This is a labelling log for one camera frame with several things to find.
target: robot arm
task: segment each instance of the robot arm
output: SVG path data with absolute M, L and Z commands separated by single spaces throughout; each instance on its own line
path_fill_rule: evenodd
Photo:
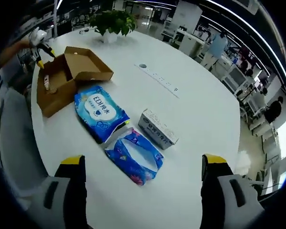
M 39 27 L 37 27 L 29 36 L 30 46 L 32 47 L 32 58 L 40 68 L 44 68 L 42 59 L 39 54 L 40 49 L 44 50 L 48 55 L 55 58 L 54 50 L 46 42 L 43 41 L 46 36 L 47 32 L 39 30 Z

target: blue wet wipes package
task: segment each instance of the blue wet wipes package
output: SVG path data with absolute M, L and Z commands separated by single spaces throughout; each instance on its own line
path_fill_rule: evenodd
M 154 179 L 163 164 L 161 153 L 133 128 L 110 143 L 105 152 L 120 170 L 140 186 Z
M 126 112 L 100 86 L 76 94 L 74 100 L 77 114 L 98 143 L 106 142 L 117 128 L 129 121 Z

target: white pot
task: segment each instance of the white pot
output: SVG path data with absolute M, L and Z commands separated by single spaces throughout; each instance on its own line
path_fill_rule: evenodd
M 114 32 L 109 33 L 108 30 L 106 30 L 106 32 L 104 33 L 103 37 L 102 37 L 102 41 L 104 43 L 113 43 L 116 42 L 116 40 L 118 39 L 118 35 Z

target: white round table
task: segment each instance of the white round table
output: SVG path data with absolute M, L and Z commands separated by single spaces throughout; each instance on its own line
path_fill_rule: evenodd
M 133 183 L 94 141 L 78 121 L 74 104 L 51 118 L 37 105 L 39 67 L 35 67 L 31 111 L 35 138 L 50 176 L 62 160 L 85 155 L 86 215 L 95 229 L 199 228 L 202 155 L 222 156 L 232 170 L 240 137 L 238 101 L 210 72 L 177 49 L 139 32 L 103 44 L 100 35 L 73 31 L 50 42 L 56 54 L 66 46 L 91 49 L 113 71 L 102 83 L 137 129 L 142 111 L 156 112 L 179 136 L 176 145 L 161 151 L 165 159 L 156 178 L 143 187 Z M 51 57 L 41 53 L 44 62 Z M 179 88 L 175 97 L 134 64 L 145 63 Z

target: white medicine box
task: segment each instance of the white medicine box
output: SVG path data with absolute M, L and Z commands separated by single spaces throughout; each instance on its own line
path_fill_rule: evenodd
M 161 123 L 155 113 L 148 109 L 143 111 L 139 120 L 139 127 L 163 150 L 175 145 L 179 139 L 171 129 Z

